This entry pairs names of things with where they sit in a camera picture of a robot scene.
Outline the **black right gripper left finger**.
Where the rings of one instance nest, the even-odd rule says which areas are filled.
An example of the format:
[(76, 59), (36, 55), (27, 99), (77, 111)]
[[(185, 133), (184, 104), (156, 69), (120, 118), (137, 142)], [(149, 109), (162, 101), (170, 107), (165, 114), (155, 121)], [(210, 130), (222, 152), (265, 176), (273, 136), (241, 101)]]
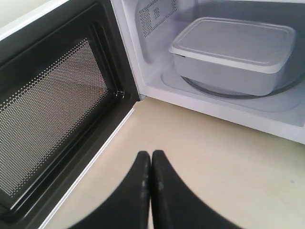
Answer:
[(150, 209), (150, 155), (138, 152), (125, 178), (112, 194), (72, 229), (146, 229)]

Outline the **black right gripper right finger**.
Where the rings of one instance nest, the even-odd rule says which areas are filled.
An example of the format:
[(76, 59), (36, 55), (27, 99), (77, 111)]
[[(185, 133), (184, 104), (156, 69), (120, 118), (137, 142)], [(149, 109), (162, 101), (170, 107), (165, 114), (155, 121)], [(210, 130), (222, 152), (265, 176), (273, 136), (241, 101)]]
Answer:
[(150, 193), (155, 229), (239, 228), (188, 188), (162, 150), (155, 150), (152, 154)]

